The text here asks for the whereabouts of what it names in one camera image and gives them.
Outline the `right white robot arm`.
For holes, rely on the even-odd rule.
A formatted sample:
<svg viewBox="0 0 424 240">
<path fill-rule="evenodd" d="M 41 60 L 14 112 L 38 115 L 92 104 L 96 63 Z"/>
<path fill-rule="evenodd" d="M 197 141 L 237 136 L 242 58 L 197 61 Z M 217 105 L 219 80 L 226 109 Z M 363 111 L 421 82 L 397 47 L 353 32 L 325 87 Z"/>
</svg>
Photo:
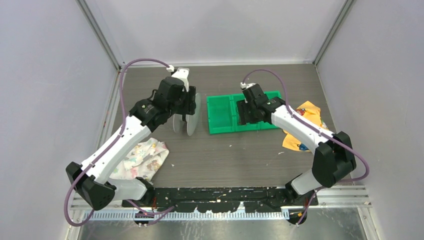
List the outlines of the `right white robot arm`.
<svg viewBox="0 0 424 240">
<path fill-rule="evenodd" d="M 311 169 L 285 184 L 288 203 L 299 205 L 307 193 L 334 186 L 356 168 L 346 133 L 333 133 L 313 124 L 280 97 L 268 98 L 257 83 L 241 83 L 240 88 L 244 99 L 236 105 L 242 125 L 272 124 L 294 136 L 313 154 Z"/>
</svg>

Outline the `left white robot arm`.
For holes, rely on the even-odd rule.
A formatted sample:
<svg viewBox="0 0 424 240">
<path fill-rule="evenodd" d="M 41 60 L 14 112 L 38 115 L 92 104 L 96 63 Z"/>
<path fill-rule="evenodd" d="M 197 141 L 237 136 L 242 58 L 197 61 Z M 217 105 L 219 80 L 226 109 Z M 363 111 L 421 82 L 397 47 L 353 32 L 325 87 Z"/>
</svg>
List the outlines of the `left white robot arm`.
<svg viewBox="0 0 424 240">
<path fill-rule="evenodd" d="M 141 207 L 153 202 L 153 193 L 140 177 L 112 179 L 119 163 L 142 140 L 174 115 L 193 115 L 196 88 L 190 86 L 188 71 L 178 70 L 161 80 L 153 96 L 139 100 L 121 127 L 92 156 L 81 164 L 71 162 L 65 169 L 72 188 L 95 211 L 112 201 L 135 200 Z"/>
</svg>

